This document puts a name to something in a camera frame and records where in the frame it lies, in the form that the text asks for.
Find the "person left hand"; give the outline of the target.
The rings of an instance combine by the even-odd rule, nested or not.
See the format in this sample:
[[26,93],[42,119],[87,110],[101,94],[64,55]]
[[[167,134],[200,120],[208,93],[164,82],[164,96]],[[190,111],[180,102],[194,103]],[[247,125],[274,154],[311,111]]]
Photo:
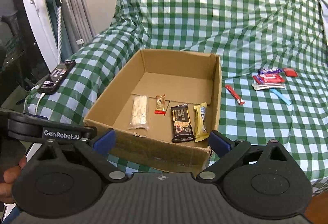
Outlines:
[[13,204],[14,199],[12,197],[12,186],[15,180],[20,175],[24,166],[26,166],[27,158],[26,156],[22,157],[18,165],[6,170],[3,174],[4,182],[0,184],[0,195],[1,202],[4,204]]

